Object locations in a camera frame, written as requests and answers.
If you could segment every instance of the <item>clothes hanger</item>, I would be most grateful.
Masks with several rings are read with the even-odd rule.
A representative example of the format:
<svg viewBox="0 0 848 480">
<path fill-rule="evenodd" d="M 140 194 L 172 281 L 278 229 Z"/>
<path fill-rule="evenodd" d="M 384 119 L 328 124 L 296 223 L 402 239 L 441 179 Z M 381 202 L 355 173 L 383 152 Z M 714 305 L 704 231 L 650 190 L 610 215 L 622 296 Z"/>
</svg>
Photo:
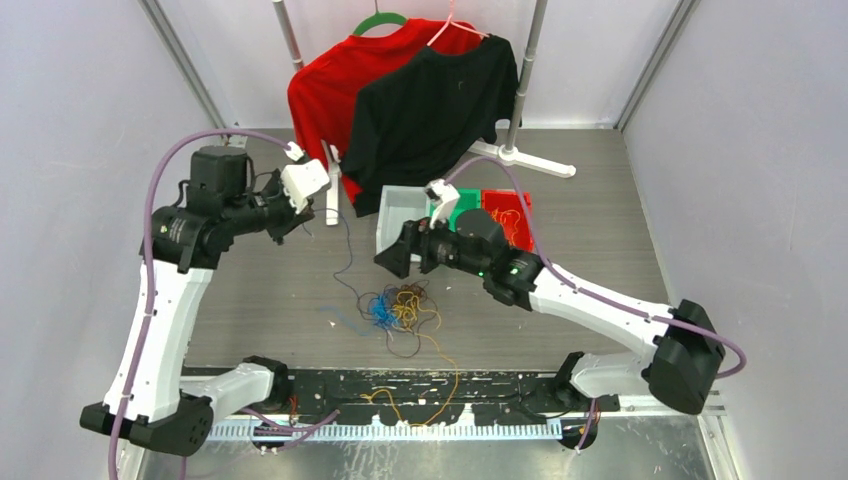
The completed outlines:
<svg viewBox="0 0 848 480">
<path fill-rule="evenodd" d="M 484 37 L 484 38 L 489 36 L 489 34 L 487 34 L 487 33 L 478 32 L 477 30 L 474 30 L 473 28 L 468 28 L 468 27 L 465 27 L 463 25 L 460 25 L 460 24 L 454 22 L 453 21 L 453 8 L 454 8 L 454 0 L 451 0 L 451 11 L 450 11 L 450 14 L 448 15 L 448 19 L 447 19 L 447 21 L 445 21 L 445 24 L 442 25 L 442 28 L 440 28 L 439 31 L 436 32 L 436 35 L 434 35 L 433 38 L 431 38 L 430 41 L 427 42 L 428 47 L 433 45 L 433 42 L 435 42 L 436 39 L 439 38 L 445 30 L 447 30 L 448 25 L 453 25 L 456 28 L 461 28 L 461 29 L 465 30 L 466 32 L 476 33 L 477 35 L 480 35 L 481 37 Z"/>
<path fill-rule="evenodd" d="M 403 25 L 405 23 L 406 17 L 399 13 L 381 12 L 377 0 L 374 0 L 374 15 L 371 15 L 357 25 L 353 34 L 359 37 L 368 30 L 379 27 L 380 25 Z"/>
</svg>

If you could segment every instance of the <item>gray wood table surface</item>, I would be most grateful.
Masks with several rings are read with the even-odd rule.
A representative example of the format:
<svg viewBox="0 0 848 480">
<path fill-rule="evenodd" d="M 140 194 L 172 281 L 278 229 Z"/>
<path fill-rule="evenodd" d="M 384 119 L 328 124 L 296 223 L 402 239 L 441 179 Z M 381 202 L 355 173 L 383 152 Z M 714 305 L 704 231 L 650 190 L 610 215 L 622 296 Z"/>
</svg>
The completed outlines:
<svg viewBox="0 0 848 480">
<path fill-rule="evenodd" d="M 286 140 L 290 130 L 269 130 Z M 513 167 L 533 197 L 538 241 L 552 260 L 576 275 L 649 301 L 667 301 L 621 135 L 611 130 L 524 130 L 522 151 L 577 167 L 561 179 Z M 250 141 L 257 171 L 283 166 L 279 148 Z M 511 188 L 503 173 L 485 164 L 469 168 L 455 182 L 465 188 Z M 316 208 L 324 206 L 324 198 Z M 342 213 L 351 227 L 353 265 L 340 277 L 359 292 L 399 283 L 375 265 L 377 215 L 356 218 L 343 196 Z M 368 324 L 353 293 L 333 279 L 348 264 L 343 224 L 324 225 L 323 214 L 308 224 L 313 236 L 296 230 L 283 246 L 266 234 L 238 238 L 222 257 L 197 319 L 186 364 L 232 366 L 249 355 L 264 355 L 290 367 L 450 369 L 424 340 L 413 359 L 386 351 L 386 336 L 361 336 L 331 311 L 338 308 L 365 332 Z M 433 336 L 461 369 L 556 370 L 572 351 L 622 351 L 617 343 L 565 319 L 505 307 L 493 300 L 481 279 L 440 267 L 426 277 L 428 293 L 444 319 L 422 333 Z M 415 338 L 395 335 L 393 348 L 409 353 Z"/>
</svg>

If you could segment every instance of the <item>pink hanger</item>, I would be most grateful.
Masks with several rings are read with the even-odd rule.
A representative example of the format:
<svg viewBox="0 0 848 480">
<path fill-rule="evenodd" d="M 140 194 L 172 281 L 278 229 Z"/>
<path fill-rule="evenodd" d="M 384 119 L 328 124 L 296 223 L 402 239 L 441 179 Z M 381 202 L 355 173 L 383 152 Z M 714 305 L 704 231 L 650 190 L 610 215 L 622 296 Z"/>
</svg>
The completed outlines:
<svg viewBox="0 0 848 480">
<path fill-rule="evenodd" d="M 488 37 L 488 36 L 489 36 L 489 35 L 488 35 L 488 34 L 486 34 L 486 33 L 478 32 L 477 30 L 474 30 L 473 28 L 468 28 L 468 27 L 465 27 L 465 26 L 463 26 L 463 25 L 460 25 L 460 24 L 458 24 L 458 23 L 454 22 L 454 21 L 453 21 L 453 7 L 454 7 L 454 0 L 451 0 L 451 12 L 450 12 L 450 15 L 448 15 L 448 19 L 447 19 L 447 21 L 445 21 L 445 24 L 444 24 L 444 25 L 442 25 L 442 28 L 440 28 L 440 29 L 439 29 L 439 31 L 438 31 L 438 32 L 436 32 L 436 35 L 434 35 L 434 36 L 433 36 L 433 38 L 431 38 L 431 39 L 430 39 L 430 41 L 429 41 L 429 42 L 427 42 L 427 46 L 428 46 L 428 47 L 429 47 L 429 46 L 431 46 L 431 45 L 433 45 L 433 42 L 435 42 L 435 41 L 436 41 L 436 39 L 437 39 L 437 38 L 439 38 L 439 36 L 441 36 L 441 35 L 442 35 L 442 33 L 443 33 L 445 30 L 447 30 L 448 25 L 453 25 L 453 26 L 454 26 L 454 27 L 456 27 L 456 28 L 461 28 L 461 29 L 465 30 L 466 32 L 476 33 L 477 35 L 480 35 L 481 37 Z"/>
</svg>

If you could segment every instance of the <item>red shirt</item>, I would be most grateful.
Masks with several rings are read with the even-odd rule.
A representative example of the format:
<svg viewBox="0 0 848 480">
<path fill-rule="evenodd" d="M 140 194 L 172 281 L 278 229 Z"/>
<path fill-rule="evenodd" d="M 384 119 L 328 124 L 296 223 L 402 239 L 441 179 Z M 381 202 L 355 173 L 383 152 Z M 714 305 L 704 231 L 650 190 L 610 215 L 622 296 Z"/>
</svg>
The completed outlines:
<svg viewBox="0 0 848 480">
<path fill-rule="evenodd" d="M 359 90 L 406 65 L 444 24 L 442 20 L 410 18 L 386 37 L 351 35 L 295 73 L 288 97 L 297 143 L 310 157 L 321 159 L 325 167 L 322 139 L 335 145 L 343 156 L 350 142 Z M 474 28 L 467 23 L 462 25 Z M 475 33 L 448 26 L 432 48 L 458 55 L 476 48 L 480 41 Z M 342 184 L 351 202 L 362 191 L 346 176 L 342 177 Z"/>
</svg>

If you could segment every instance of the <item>glossy gray surface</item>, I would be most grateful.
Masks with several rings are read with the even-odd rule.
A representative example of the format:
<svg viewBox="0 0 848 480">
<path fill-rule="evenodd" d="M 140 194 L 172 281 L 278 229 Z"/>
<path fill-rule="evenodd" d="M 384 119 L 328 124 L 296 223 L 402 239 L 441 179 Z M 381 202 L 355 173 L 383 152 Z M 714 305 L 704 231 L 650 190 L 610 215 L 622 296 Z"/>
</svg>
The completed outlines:
<svg viewBox="0 0 848 480">
<path fill-rule="evenodd" d="M 188 471 L 215 480 L 715 478 L 694 417 L 605 418 L 599 427 L 580 456 L 553 440 L 306 443 L 264 457 L 246 443 L 207 444 Z M 173 457 L 151 456 L 139 478 L 176 478 L 177 466 Z"/>
<path fill-rule="evenodd" d="M 290 131 L 269 133 L 291 138 Z M 548 255 L 593 282 L 666 301 L 621 135 L 610 130 L 525 130 L 519 147 L 577 167 L 570 179 L 513 167 L 533 196 L 538 234 Z M 248 150 L 257 171 L 283 165 L 285 157 L 276 147 L 251 141 Z M 511 186 L 502 172 L 485 164 L 471 167 L 455 183 L 468 188 Z M 316 202 L 316 207 L 323 205 L 323 198 Z M 354 250 L 353 266 L 341 277 L 360 292 L 397 282 L 372 262 L 377 215 L 355 218 L 346 198 L 341 205 L 351 224 Z M 298 230 L 282 247 L 264 234 L 237 239 L 203 298 L 187 364 L 234 365 L 258 354 L 292 367 L 451 368 L 432 345 L 425 345 L 414 359 L 396 358 L 386 352 L 383 335 L 359 336 L 333 313 L 319 311 L 321 306 L 337 307 L 351 322 L 366 325 L 353 294 L 332 277 L 348 262 L 344 226 L 327 227 L 322 218 L 308 225 L 314 238 Z M 571 351 L 622 350 L 564 319 L 504 307 L 486 294 L 476 277 L 440 268 L 426 278 L 444 325 L 435 333 L 424 331 L 433 334 L 462 369 L 556 370 Z M 397 350 L 408 348 L 396 345 Z"/>
</svg>

